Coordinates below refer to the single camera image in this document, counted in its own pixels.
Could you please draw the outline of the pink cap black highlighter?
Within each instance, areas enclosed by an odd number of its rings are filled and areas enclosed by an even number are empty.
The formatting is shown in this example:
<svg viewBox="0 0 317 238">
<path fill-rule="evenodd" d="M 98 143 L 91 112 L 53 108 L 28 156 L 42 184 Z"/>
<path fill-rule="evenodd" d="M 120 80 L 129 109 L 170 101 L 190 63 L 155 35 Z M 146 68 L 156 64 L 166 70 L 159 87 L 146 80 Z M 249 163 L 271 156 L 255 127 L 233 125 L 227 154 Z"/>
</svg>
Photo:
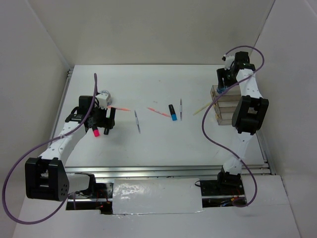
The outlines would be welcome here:
<svg viewBox="0 0 317 238">
<path fill-rule="evenodd" d="M 95 137 L 99 137 L 100 136 L 100 132 L 97 126 L 92 126 L 92 131 Z"/>
</svg>

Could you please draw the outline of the yellow slim highlighter pen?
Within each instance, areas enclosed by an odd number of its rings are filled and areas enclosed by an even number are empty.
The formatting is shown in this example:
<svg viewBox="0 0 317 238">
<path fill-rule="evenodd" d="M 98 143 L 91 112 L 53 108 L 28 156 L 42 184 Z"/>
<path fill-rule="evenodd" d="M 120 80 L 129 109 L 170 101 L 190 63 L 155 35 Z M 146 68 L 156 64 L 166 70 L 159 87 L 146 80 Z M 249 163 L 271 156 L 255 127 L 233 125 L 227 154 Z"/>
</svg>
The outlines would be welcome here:
<svg viewBox="0 0 317 238">
<path fill-rule="evenodd" d="M 207 104 L 205 104 L 204 106 L 202 106 L 201 108 L 199 108 L 198 110 L 196 110 L 193 115 L 195 116 L 196 114 L 198 114 L 199 112 L 205 110 L 206 108 L 208 108 L 210 105 L 212 104 L 212 101 L 208 102 Z"/>
</svg>

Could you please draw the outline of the blue cap black highlighter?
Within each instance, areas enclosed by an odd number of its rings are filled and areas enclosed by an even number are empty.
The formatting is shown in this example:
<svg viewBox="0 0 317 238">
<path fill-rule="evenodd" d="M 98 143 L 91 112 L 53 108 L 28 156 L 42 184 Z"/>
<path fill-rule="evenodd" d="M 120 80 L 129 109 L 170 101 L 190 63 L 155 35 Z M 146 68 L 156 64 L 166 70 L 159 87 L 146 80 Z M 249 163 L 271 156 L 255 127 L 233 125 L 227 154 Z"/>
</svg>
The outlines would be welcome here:
<svg viewBox="0 0 317 238">
<path fill-rule="evenodd" d="M 175 112 L 173 104 L 168 105 L 168 108 L 169 108 L 172 120 L 176 121 L 177 120 L 177 115 L 176 115 L 176 112 Z"/>
</svg>

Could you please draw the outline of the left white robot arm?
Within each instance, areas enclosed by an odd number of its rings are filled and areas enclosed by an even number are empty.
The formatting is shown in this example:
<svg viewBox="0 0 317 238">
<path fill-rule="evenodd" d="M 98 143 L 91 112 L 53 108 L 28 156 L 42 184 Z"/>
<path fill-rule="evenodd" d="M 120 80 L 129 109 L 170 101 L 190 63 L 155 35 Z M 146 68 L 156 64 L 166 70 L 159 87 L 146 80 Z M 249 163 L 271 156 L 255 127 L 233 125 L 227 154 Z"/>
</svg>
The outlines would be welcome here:
<svg viewBox="0 0 317 238">
<path fill-rule="evenodd" d="M 49 148 L 37 158 L 25 163 L 26 196 L 30 199 L 63 201 L 69 194 L 81 193 L 87 198 L 97 196 L 106 185 L 97 183 L 90 173 L 67 174 L 64 165 L 77 143 L 87 132 L 107 135 L 115 125 L 115 108 L 108 91 L 95 97 L 80 96 L 79 105 L 65 119 L 65 124 Z"/>
</svg>

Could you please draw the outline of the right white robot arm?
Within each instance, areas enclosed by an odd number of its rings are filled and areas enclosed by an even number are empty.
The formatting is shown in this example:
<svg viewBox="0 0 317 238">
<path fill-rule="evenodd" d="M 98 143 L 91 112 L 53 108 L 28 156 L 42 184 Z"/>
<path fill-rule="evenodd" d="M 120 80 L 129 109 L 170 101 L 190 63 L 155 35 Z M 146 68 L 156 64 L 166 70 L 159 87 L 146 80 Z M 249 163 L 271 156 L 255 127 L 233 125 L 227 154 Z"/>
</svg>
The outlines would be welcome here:
<svg viewBox="0 0 317 238">
<path fill-rule="evenodd" d="M 258 131 L 266 115 L 269 101 L 261 95 L 256 82 L 255 66 L 250 63 L 247 52 L 237 52 L 234 56 L 223 57 L 225 67 L 217 70 L 217 92 L 223 93 L 239 82 L 241 98 L 233 113 L 234 137 L 233 156 L 227 160 L 217 176 L 216 189 L 228 194 L 241 181 L 242 159 L 253 135 Z"/>
</svg>

